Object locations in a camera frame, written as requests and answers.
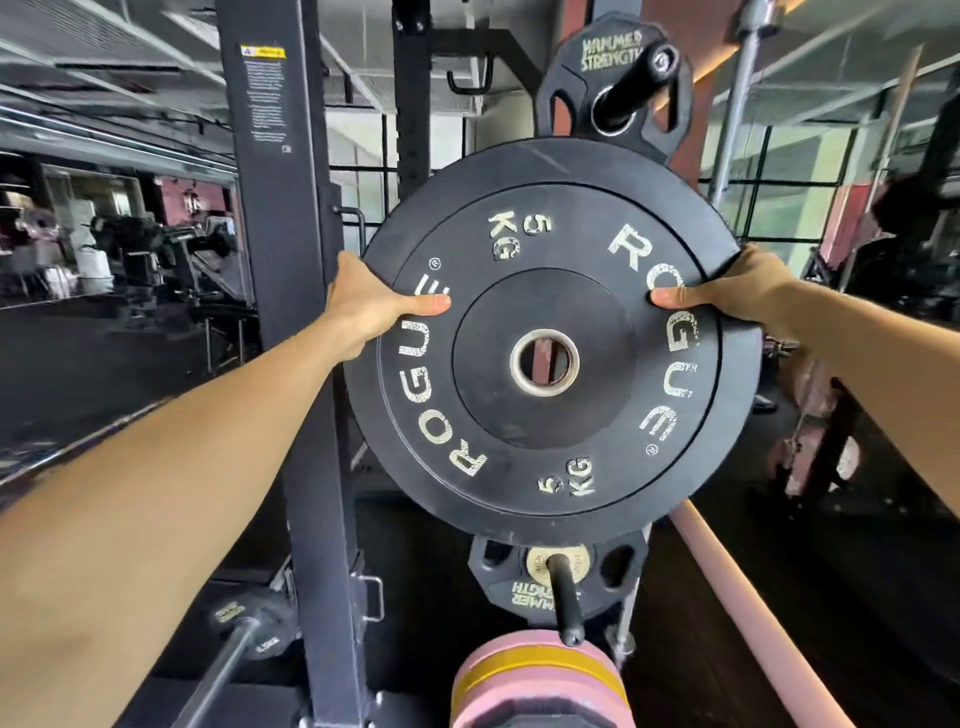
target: person's left hand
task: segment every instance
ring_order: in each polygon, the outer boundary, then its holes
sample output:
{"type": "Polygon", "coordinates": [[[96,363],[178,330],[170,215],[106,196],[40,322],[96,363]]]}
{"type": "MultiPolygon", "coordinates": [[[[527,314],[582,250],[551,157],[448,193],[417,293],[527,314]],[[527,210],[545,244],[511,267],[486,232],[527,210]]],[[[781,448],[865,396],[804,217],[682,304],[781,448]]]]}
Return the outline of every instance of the person's left hand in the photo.
{"type": "Polygon", "coordinates": [[[395,293],[353,253],[342,251],[337,264],[337,279],[330,286],[321,321],[334,324],[344,337],[341,361],[359,356],[364,344],[384,333],[400,316],[436,316],[450,308],[446,295],[395,293]]]}

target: hook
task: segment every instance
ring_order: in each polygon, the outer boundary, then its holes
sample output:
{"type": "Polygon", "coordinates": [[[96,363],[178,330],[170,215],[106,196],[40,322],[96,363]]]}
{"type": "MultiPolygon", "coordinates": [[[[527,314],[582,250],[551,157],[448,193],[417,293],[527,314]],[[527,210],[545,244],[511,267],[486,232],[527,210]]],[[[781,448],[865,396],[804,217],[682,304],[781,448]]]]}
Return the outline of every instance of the hook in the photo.
{"type": "Polygon", "coordinates": [[[463,88],[462,86],[457,86],[457,82],[453,79],[453,71],[447,71],[446,84],[450,86],[450,90],[458,96],[483,96],[485,93],[490,93],[490,88],[493,85],[493,55],[488,53],[485,57],[485,62],[486,69],[484,71],[484,79],[479,88],[463,88]]]}

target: person's left arm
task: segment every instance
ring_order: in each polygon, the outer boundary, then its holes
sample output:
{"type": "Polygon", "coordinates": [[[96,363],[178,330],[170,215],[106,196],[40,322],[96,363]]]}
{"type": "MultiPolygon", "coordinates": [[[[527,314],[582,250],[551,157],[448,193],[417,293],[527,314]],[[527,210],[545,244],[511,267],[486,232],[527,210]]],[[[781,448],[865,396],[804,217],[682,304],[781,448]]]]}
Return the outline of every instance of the person's left arm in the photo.
{"type": "Polygon", "coordinates": [[[404,314],[341,254],[326,312],[130,425],[0,516],[0,725],[107,728],[250,522],[330,370],[404,314]]]}

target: hand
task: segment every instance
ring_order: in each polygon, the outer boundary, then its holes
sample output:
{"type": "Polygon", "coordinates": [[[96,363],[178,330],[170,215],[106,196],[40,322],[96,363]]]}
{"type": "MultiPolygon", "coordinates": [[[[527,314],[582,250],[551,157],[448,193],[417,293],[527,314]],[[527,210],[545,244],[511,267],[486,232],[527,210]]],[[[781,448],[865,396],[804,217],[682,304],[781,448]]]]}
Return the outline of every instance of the hand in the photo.
{"type": "Polygon", "coordinates": [[[330,286],[320,320],[335,324],[344,337],[341,361],[359,356],[364,344],[384,333],[400,316],[436,316],[450,308],[449,296],[395,293],[353,253],[341,252],[337,264],[337,279],[330,286]]]}
{"type": "Polygon", "coordinates": [[[763,324],[775,338],[789,338],[782,329],[775,294],[794,282],[778,257],[747,245],[723,277],[693,288],[657,288],[650,292],[650,300],[660,308],[711,303],[728,316],[763,324]]]}

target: center hole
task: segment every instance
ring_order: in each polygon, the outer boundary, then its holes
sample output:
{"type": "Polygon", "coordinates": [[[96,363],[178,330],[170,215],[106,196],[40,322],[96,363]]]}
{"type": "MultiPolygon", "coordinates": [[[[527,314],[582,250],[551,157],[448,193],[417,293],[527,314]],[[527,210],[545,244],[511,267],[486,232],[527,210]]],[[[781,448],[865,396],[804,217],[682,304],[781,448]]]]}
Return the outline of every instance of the center hole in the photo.
{"type": "Polygon", "coordinates": [[[534,384],[556,384],[570,371],[570,351],[557,339],[534,339],[520,351],[520,370],[534,384]]]}

